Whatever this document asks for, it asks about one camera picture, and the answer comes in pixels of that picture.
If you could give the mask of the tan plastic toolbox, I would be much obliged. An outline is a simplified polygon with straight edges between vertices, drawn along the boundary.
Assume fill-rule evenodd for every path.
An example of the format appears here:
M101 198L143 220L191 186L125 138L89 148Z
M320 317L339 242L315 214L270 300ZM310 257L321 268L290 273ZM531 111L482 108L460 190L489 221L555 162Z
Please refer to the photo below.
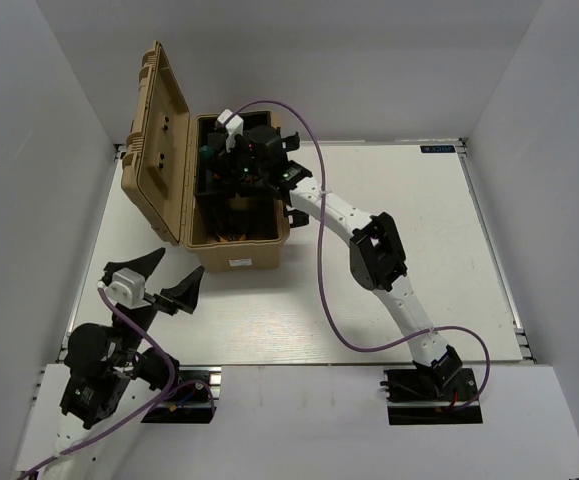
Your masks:
M121 188L164 242L183 246L212 273L275 269L290 235L288 206L265 196L197 198L198 117L161 42L141 60L138 104L126 139ZM215 231L247 232L219 243Z

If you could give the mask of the yellow black pliers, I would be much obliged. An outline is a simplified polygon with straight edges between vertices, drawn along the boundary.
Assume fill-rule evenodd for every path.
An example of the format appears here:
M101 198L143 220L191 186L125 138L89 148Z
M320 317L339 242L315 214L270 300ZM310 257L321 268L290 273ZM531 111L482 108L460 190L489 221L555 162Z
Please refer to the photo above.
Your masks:
M243 242L247 240L247 232L240 230L215 231L214 236L219 243Z

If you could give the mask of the green stubby screwdriver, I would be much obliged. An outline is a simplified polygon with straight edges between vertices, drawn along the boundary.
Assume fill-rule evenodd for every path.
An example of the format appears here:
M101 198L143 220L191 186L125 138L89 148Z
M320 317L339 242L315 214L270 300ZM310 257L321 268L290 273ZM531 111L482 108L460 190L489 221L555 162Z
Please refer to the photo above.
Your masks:
M217 152L210 145L203 145L199 149L199 158L203 162L213 162L217 158Z

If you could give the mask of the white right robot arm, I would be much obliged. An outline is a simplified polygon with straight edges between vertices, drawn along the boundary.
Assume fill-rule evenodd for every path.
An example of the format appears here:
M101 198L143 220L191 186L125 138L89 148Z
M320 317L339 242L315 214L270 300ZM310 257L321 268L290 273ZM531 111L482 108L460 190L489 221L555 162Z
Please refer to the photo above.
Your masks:
M251 130L217 125L208 138L216 151L218 176L239 193L268 193L331 231L349 249L349 269L363 289L390 313L410 350L422 390L441 399L457 385L462 361L435 329L408 278L406 254L394 219L357 209L326 191L322 180L289 159L298 135L283 137L260 125Z

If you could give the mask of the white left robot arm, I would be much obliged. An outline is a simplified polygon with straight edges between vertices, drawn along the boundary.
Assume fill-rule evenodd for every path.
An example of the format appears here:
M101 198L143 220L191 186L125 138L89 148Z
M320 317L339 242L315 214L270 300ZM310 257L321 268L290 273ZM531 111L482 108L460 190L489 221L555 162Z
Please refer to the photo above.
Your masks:
M196 267L157 293L146 289L166 251L109 262L96 285L111 313L108 325L83 323L68 336L69 378L59 402L53 452L22 469L21 479L110 479L132 447L144 418L197 408L212 420L216 398L207 370L184 373L148 333L160 313L195 311L205 273Z

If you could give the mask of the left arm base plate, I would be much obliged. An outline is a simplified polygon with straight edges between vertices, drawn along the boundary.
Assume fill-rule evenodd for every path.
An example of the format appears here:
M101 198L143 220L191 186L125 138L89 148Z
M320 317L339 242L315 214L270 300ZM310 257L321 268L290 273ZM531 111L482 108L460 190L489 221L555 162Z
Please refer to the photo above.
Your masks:
M180 367L176 390L147 411L143 424L209 424L217 409L222 368Z

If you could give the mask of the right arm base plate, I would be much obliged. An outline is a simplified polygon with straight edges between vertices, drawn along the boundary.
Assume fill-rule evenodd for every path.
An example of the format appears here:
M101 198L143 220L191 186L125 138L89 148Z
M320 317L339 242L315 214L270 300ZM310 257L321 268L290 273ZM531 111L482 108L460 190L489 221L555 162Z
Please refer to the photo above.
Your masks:
M478 391L471 368L461 369L442 393L435 393L431 387L424 386L419 372L409 368L385 370L380 386L386 394L390 426L483 423L478 400L464 407Z

